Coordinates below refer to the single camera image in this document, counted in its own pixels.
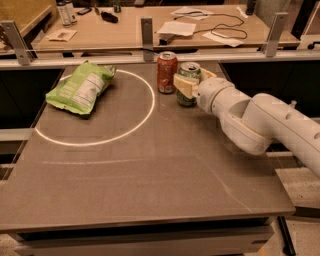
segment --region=cable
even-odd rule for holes
[[[187,13],[175,13],[175,14],[182,15],[182,16],[175,17],[174,20],[177,20],[177,19],[180,19],[180,18],[183,18],[183,17],[200,17],[200,16],[226,16],[226,17],[235,18],[235,19],[239,20],[238,24],[228,25],[228,24],[225,24],[225,23],[220,23],[220,24],[218,24],[215,27],[210,28],[210,29],[202,29],[202,30],[195,31],[194,34],[200,33],[200,32],[211,31],[211,34],[213,34],[215,36],[218,36],[218,37],[221,37],[221,38],[246,39],[248,37],[248,34],[247,34],[246,31],[244,31],[242,29],[235,29],[234,28],[234,27],[240,27],[242,24],[244,24],[244,20],[242,20],[239,17],[234,16],[234,15],[214,14],[214,13],[211,14],[211,13],[203,13],[201,11],[193,11],[193,12],[187,12]],[[219,30],[229,30],[229,31],[231,30],[231,31],[240,32],[240,33],[243,33],[244,36],[242,36],[242,37],[240,37],[240,36],[229,37],[229,36],[218,35],[218,34],[214,33],[214,30],[218,30],[218,29]]]

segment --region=tabletop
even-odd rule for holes
[[[47,105],[0,192],[1,233],[295,210],[266,155],[242,152],[213,116],[157,91],[155,64],[119,65],[88,119]]]
[[[261,47],[267,40],[269,27],[266,26],[255,14],[244,18],[237,10],[237,5],[208,5],[208,6],[192,6],[192,8],[210,11],[214,16],[208,16],[203,20],[195,20],[188,17],[179,18],[176,21],[183,23],[196,24],[195,31],[210,30],[218,24],[226,24],[233,26],[243,24],[233,28],[243,30],[247,33],[245,39],[239,39],[243,42],[243,47]],[[77,33],[68,42],[49,41],[43,38],[35,47],[37,51],[90,51],[90,50],[111,50],[111,49],[141,49],[141,18],[152,17],[153,22],[153,47],[154,49],[164,48],[219,48],[225,46],[224,43],[213,41],[203,36],[207,32],[195,33],[193,36],[177,37],[169,45],[159,45],[160,34],[156,33],[165,22],[174,21],[172,12],[177,11],[181,7],[177,6],[158,6],[158,7],[123,7],[122,12],[113,13],[112,8],[100,8],[100,12],[107,11],[118,17],[119,22],[116,24],[103,21],[95,11],[77,16],[76,25],[68,28],[76,30]],[[63,28],[59,19],[48,34]],[[229,37],[245,37],[244,32],[235,30],[215,30],[220,34]],[[299,41],[288,31],[284,31],[280,38],[280,46],[297,46]]]

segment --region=workbench surface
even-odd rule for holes
[[[223,76],[217,63],[200,64]],[[45,107],[0,185],[1,233],[294,212],[266,155],[242,152],[219,120],[159,93],[156,71],[118,65],[89,119]]]

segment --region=soda can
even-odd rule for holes
[[[173,76],[178,70],[178,59],[173,52],[162,52],[157,59],[157,87],[161,93],[173,93]]]
[[[196,78],[200,81],[201,68],[200,65],[196,62],[184,62],[181,64],[178,70],[178,74],[188,78]],[[197,98],[192,97],[191,99],[189,99],[178,90],[177,101],[181,106],[192,107],[197,103]]]

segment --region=chip bag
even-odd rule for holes
[[[110,84],[116,69],[113,65],[99,66],[85,62],[70,78],[46,94],[46,102],[75,114],[89,115],[98,96]]]

